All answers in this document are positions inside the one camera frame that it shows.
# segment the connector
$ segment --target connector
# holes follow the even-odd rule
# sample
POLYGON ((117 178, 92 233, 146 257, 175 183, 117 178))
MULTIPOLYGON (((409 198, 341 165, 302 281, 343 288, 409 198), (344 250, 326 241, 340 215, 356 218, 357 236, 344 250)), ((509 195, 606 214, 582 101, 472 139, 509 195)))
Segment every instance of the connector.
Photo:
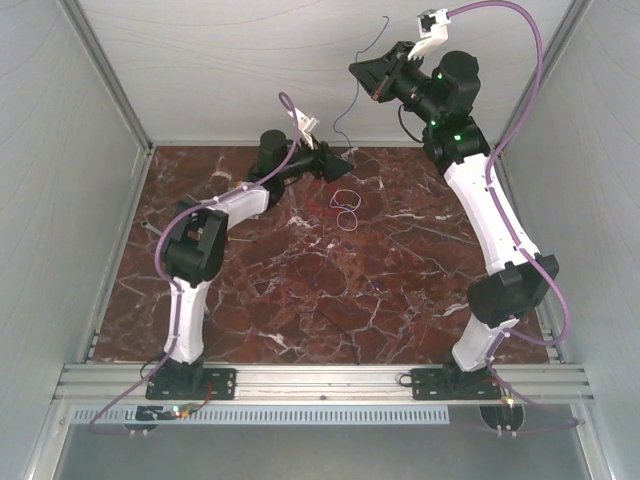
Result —
MULTIPOLYGON (((289 116, 293 118, 293 114, 291 112, 287 112, 287 113, 289 113, 289 116)), ((307 145, 309 145, 309 148, 314 150, 316 148, 316 145, 313 142, 313 137, 311 136, 311 130, 313 130, 316 127, 316 125, 318 125, 318 123, 320 122, 314 117, 306 116, 297 108, 296 108, 296 117, 298 117, 298 130, 300 130, 300 134, 302 135, 303 140, 307 145)))
POLYGON ((448 10, 427 10, 418 16, 420 40, 409 52, 409 60, 424 58, 442 45, 449 38, 447 25, 451 20, 447 16, 448 10))

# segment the blue string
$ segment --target blue string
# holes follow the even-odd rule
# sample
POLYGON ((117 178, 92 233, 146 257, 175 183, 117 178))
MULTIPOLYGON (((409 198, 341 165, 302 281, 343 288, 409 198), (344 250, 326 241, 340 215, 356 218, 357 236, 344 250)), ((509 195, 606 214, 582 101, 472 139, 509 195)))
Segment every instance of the blue string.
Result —
MULTIPOLYGON (((380 33, 378 34, 378 36, 375 38, 375 40, 373 42, 371 42, 371 44, 367 48, 365 48, 364 50, 359 50, 358 52, 356 52, 356 58, 355 58, 356 62, 358 62, 358 57, 361 54, 366 53, 370 48, 372 48, 376 43, 378 43, 378 40, 380 40, 380 37, 382 36, 384 31, 387 29, 387 26, 389 26, 389 17, 387 17, 386 15, 383 15, 382 18, 387 20, 385 22, 385 24, 384 24, 384 27, 382 27, 382 30, 380 30, 380 33)), ((356 79, 356 95, 355 95, 355 97, 353 97, 353 102, 351 102, 351 105, 349 105, 349 108, 347 108, 338 118, 336 118, 336 121, 333 122, 333 131, 336 132, 336 133, 339 133, 340 135, 342 135, 347 140, 347 144, 349 145, 349 151, 350 152, 352 152, 351 140, 349 140, 349 137, 347 136, 346 133, 344 133, 342 130, 338 130, 336 128, 336 125, 338 125, 338 122, 340 121, 340 119, 342 117, 344 117, 347 113, 349 113, 351 111, 353 106, 358 101, 358 95, 359 94, 360 94, 360 82, 358 82, 358 80, 356 79)))

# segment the white wall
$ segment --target white wall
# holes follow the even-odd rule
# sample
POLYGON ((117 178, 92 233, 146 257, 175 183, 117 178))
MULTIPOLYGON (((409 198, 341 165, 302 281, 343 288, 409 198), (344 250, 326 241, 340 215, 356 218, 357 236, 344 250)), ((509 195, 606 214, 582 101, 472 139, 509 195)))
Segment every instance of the white wall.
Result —
POLYGON ((617 479, 640 471, 640 4, 593 0, 507 152, 518 209, 555 253, 617 479))
POLYGON ((54 0, 0 0, 0 112, 0 478, 17 480, 143 162, 54 0))
MULTIPOLYGON (((351 103, 347 67, 391 18, 380 42, 361 59, 418 39, 416 16, 469 0, 80 0, 147 134, 155 141, 257 142, 269 128, 290 129, 277 99, 287 91, 316 116, 320 138, 342 140, 334 119, 351 103)), ((545 42, 570 0, 520 0, 545 42)), ((528 81, 535 50, 516 13, 491 8, 456 17, 450 40, 425 62, 430 74, 447 50, 480 61, 483 87, 476 120, 496 140, 528 81)), ((397 103, 362 95, 340 126, 356 143, 409 142, 397 103)), ((424 125, 408 120, 416 134, 424 125)))

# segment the brown marble tabletop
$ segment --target brown marble tabletop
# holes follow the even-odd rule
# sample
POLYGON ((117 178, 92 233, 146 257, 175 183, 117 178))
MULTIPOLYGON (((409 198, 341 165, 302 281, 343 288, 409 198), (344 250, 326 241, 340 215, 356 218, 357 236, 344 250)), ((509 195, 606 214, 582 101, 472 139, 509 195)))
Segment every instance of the brown marble tabletop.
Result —
MULTIPOLYGON (((152 160, 93 360, 144 361, 164 345, 170 296, 153 266, 176 201, 244 179, 249 147, 161 147, 152 160)), ((364 148, 334 188, 359 193, 357 229, 336 225, 331 188, 305 176, 278 206, 229 231, 204 323, 210 361, 441 363, 469 319, 482 252, 455 194, 419 148, 364 148)), ((352 202, 341 194, 342 202, 352 202)), ((341 218, 351 227, 352 219, 341 218)), ((535 315, 519 328, 540 337, 535 315)), ((511 338, 498 361, 543 363, 511 338)))

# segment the metal grate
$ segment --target metal grate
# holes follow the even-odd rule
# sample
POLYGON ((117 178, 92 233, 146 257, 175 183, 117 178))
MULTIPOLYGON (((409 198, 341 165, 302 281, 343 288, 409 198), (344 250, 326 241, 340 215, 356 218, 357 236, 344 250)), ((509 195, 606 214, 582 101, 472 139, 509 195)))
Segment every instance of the metal grate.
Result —
MULTIPOLYGON (((78 406, 72 423, 87 424, 101 407, 78 406)), ((97 423, 149 423, 135 420, 136 406, 116 406, 97 423)), ((424 406, 206 406, 172 420, 191 425, 447 425, 444 405, 424 406)))

